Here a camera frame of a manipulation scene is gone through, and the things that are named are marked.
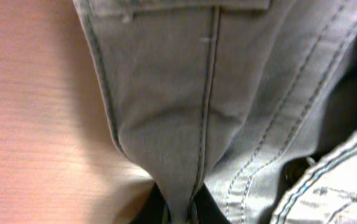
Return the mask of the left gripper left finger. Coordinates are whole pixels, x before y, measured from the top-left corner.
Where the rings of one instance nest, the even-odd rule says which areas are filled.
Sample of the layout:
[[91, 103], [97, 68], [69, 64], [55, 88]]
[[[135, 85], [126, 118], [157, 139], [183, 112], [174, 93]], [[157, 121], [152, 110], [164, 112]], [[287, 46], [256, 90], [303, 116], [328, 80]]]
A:
[[144, 205], [130, 224], [167, 224], [168, 207], [158, 186], [154, 184]]

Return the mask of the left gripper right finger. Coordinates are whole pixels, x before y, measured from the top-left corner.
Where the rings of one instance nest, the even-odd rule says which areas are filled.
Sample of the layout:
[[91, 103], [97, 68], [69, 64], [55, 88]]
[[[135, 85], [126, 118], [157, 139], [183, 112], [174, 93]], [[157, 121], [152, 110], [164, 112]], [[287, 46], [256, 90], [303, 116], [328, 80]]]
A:
[[194, 205], [198, 224], [230, 224], [205, 185], [195, 195]]

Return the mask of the grey shorts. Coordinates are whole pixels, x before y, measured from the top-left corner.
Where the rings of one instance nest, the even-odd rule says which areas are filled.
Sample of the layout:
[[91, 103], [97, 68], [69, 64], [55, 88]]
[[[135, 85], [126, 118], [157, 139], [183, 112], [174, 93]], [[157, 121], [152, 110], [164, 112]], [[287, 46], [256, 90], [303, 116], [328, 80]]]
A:
[[167, 223], [357, 223], [357, 0], [80, 0], [117, 149]]

